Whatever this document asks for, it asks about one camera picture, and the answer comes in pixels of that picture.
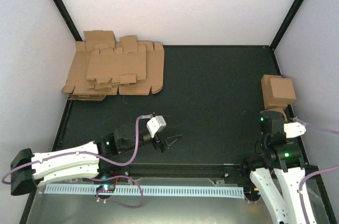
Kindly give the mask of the right controller circuit board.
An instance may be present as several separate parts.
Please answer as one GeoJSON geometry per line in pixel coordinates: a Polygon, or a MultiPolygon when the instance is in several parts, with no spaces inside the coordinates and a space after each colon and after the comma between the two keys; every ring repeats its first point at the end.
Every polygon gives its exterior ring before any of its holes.
{"type": "Polygon", "coordinates": [[[260,197],[261,196],[259,189],[256,186],[252,186],[252,185],[244,187],[244,194],[246,196],[250,195],[252,197],[260,197]]]}

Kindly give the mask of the black frame post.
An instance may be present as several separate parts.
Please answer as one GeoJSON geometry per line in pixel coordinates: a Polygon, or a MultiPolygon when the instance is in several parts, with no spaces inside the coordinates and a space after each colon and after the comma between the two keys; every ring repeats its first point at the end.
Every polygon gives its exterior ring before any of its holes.
{"type": "Polygon", "coordinates": [[[59,11],[63,21],[65,22],[66,26],[68,27],[71,35],[73,36],[75,41],[82,41],[82,37],[71,17],[69,14],[67,7],[65,6],[63,0],[52,0],[55,4],[57,10],[59,11]]]}
{"type": "Polygon", "coordinates": [[[297,12],[299,11],[301,5],[303,4],[304,0],[293,0],[292,5],[290,6],[286,16],[284,17],[277,33],[275,34],[271,44],[270,49],[275,51],[278,47],[280,41],[282,40],[284,34],[286,33],[288,27],[290,26],[292,20],[296,16],[297,12]]]}

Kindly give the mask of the controller circuit board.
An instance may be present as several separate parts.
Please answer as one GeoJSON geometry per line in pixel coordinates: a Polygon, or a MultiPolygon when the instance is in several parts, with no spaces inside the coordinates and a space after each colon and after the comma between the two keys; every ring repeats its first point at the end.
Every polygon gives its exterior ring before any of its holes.
{"type": "Polygon", "coordinates": [[[246,196],[250,195],[252,197],[260,197],[261,196],[259,189],[256,186],[252,186],[252,185],[244,187],[244,194],[246,196]]]}
{"type": "Polygon", "coordinates": [[[113,193],[115,191],[115,184],[102,184],[96,189],[99,193],[113,193]]]}

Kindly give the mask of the stack of flat cardboard blanks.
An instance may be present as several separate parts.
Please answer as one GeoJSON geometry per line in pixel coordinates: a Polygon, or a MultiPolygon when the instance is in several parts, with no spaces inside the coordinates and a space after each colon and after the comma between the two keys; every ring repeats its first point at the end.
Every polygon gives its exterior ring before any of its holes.
{"type": "Polygon", "coordinates": [[[69,100],[101,101],[107,96],[157,94],[163,88],[165,50],[158,41],[135,35],[115,39],[113,31],[84,31],[62,93],[69,100]]]}

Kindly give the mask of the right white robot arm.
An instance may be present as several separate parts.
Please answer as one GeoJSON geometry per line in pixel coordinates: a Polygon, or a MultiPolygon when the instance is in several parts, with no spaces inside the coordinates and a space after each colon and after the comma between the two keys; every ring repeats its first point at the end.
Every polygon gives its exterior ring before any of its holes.
{"type": "Polygon", "coordinates": [[[286,122],[281,112],[261,112],[261,152],[244,160],[242,180],[252,183],[273,223],[316,223],[307,186],[306,163],[296,140],[306,132],[299,122],[286,122]]]}

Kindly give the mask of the left black frame post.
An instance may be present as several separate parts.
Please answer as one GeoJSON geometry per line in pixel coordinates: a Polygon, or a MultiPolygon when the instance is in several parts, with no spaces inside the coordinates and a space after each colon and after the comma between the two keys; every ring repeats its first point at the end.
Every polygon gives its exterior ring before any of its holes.
{"type": "Polygon", "coordinates": [[[73,36],[75,41],[82,41],[82,37],[71,17],[69,14],[67,7],[65,6],[63,0],[52,0],[55,4],[57,10],[59,11],[63,21],[65,22],[66,26],[68,27],[71,35],[73,36]]]}

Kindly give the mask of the left controller circuit board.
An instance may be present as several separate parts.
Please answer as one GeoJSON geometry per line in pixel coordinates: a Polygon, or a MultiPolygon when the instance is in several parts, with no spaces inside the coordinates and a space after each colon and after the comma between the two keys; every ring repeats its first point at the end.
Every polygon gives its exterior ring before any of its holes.
{"type": "Polygon", "coordinates": [[[99,193],[113,193],[115,191],[115,184],[102,184],[96,189],[99,193]]]}

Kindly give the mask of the cardboard box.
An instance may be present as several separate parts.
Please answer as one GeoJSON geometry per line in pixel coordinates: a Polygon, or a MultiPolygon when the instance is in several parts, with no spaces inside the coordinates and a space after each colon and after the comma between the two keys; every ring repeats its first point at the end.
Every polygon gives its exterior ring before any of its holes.
{"type": "Polygon", "coordinates": [[[283,110],[285,110],[287,108],[286,104],[272,104],[269,102],[268,82],[271,78],[282,78],[282,77],[279,75],[263,75],[261,79],[261,88],[262,88],[262,94],[263,94],[264,108],[268,110],[268,109],[281,107],[283,110]]]}
{"type": "Polygon", "coordinates": [[[275,111],[275,112],[281,113],[284,117],[284,122],[285,123],[288,122],[287,115],[286,115],[286,113],[285,113],[285,111],[282,107],[275,107],[275,108],[272,108],[272,109],[268,109],[268,111],[275,111]]]}
{"type": "Polygon", "coordinates": [[[269,81],[269,99],[273,104],[292,104],[297,98],[292,79],[271,78],[269,81]]]}

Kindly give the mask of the right black frame post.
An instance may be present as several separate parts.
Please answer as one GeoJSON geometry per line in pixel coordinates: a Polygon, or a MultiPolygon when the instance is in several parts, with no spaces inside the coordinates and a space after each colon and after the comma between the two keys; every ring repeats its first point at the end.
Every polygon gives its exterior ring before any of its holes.
{"type": "Polygon", "coordinates": [[[282,40],[284,34],[286,33],[288,27],[290,26],[292,20],[296,16],[297,12],[299,11],[301,5],[303,4],[304,0],[293,0],[292,5],[290,6],[286,16],[284,17],[277,33],[275,34],[271,44],[270,49],[275,51],[278,47],[280,41],[282,40]]]}

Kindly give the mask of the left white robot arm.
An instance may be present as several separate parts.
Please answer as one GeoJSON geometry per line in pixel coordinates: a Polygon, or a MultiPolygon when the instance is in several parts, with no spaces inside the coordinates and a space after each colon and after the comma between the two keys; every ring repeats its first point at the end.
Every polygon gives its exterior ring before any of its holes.
{"type": "Polygon", "coordinates": [[[29,194],[40,186],[77,178],[97,176],[108,181],[113,177],[114,169],[104,161],[105,158],[132,153],[136,146],[145,145],[164,152],[181,137],[181,134],[171,135],[163,129],[150,133],[146,125],[137,130],[134,124],[125,123],[107,136],[78,147],[49,153],[22,149],[10,165],[11,195],[29,194]]]}

